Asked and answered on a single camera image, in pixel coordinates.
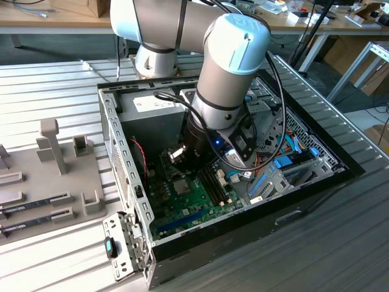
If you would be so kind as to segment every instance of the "hinge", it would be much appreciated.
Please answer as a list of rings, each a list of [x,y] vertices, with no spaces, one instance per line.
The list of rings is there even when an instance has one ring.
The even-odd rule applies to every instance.
[[[132,276],[145,267],[146,244],[140,225],[128,214],[115,213],[103,220],[105,250],[116,281]]]

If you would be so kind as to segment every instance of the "motherboard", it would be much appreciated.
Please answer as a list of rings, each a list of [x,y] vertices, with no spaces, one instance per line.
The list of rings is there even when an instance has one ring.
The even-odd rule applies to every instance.
[[[152,165],[148,199],[155,220],[150,225],[155,240],[182,232],[243,207],[218,161],[191,176],[176,169],[164,151]]]

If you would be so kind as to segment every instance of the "open pc chassis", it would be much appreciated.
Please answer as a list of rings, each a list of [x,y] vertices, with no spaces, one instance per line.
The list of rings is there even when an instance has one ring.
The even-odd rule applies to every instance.
[[[143,272],[149,288],[168,282],[180,274],[206,265],[223,254],[267,236],[292,220],[301,218],[329,198],[331,190],[344,186],[364,172],[361,166],[283,91],[287,104],[287,129],[293,131],[306,149],[317,150],[318,161],[325,165],[323,169],[330,171],[320,176],[311,175],[306,183],[299,186],[288,184],[289,188],[280,192],[280,180],[277,180],[277,177],[282,175],[282,169],[277,170],[280,175],[274,180],[263,179],[263,174],[269,174],[269,171],[272,171],[270,167],[275,167],[275,164],[269,164],[267,169],[263,170],[262,177],[256,178],[251,185],[241,181],[238,184],[228,182],[229,191],[223,187],[226,200],[221,201],[219,206],[209,205],[209,209],[205,210],[209,217],[213,210],[224,208],[225,211],[218,216],[201,221],[199,214],[204,213],[203,207],[195,206],[195,210],[182,209],[180,218],[167,224],[169,227],[159,227],[156,234],[153,221],[157,221],[157,216],[150,203],[155,200],[154,190],[161,189],[161,196],[168,198],[168,195],[169,199],[176,196],[175,199],[183,200],[182,198],[189,195],[185,192],[174,193],[174,181],[167,179],[163,184],[157,182],[160,186],[154,187],[154,169],[146,170],[148,182],[152,186],[144,187],[142,155],[132,141],[136,140],[143,147],[146,157],[152,152],[154,154],[150,156],[174,147],[182,126],[179,122],[185,123],[188,112],[181,105],[163,106],[152,102],[146,105],[138,104],[140,107],[135,109],[136,102],[132,96],[141,97],[143,101],[146,99],[144,96],[148,96],[150,101],[154,98],[154,90],[167,90],[181,94],[191,102],[191,90],[195,88],[197,80],[198,77],[159,78],[98,86],[103,136],[123,204],[123,212],[111,215],[103,222],[106,252],[112,259],[116,281],[136,272]],[[269,143],[267,137],[277,137],[281,131],[280,100],[277,92],[277,83],[263,70],[253,80],[247,93],[248,109],[251,113],[256,113],[259,151],[271,152],[275,143]],[[269,111],[270,108],[276,108],[278,111]],[[209,171],[213,174],[210,176],[214,176],[216,181],[217,170],[222,169],[224,173],[231,171],[218,161],[212,163]],[[179,179],[182,182],[186,178],[183,178],[185,174],[181,175],[182,178]],[[191,183],[186,186],[188,193],[194,188]],[[254,199],[248,195],[255,187],[254,184],[261,184],[260,194],[263,198],[258,196],[258,193]],[[269,186],[274,187],[271,194]]]

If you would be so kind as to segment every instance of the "gray carpet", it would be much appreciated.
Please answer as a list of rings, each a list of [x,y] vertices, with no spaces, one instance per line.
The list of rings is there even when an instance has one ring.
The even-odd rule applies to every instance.
[[[287,60],[298,44],[298,36],[275,37],[270,45],[270,51]],[[20,35],[19,38],[22,48],[15,49],[9,35],[0,35],[0,65],[115,58],[113,35]],[[135,53],[137,48],[136,43],[131,43],[130,53]],[[313,62],[308,71],[307,81],[327,96],[341,77],[325,62]],[[372,97],[368,97],[362,91],[355,91],[351,83],[345,86],[334,101],[335,104],[344,98],[346,99],[337,105],[344,113],[373,106]],[[389,102],[389,94],[375,99],[378,100],[376,104]]]

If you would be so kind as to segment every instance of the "red wire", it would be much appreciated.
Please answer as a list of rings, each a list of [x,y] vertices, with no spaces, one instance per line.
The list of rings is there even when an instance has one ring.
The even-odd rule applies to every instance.
[[[133,141],[140,149],[140,152],[142,152],[142,156],[143,156],[143,164],[145,166],[145,182],[146,182],[146,179],[147,179],[147,167],[146,167],[146,156],[145,156],[145,152],[143,151],[143,148],[142,146],[139,145],[139,143],[134,140],[134,139],[131,139],[131,141]]]

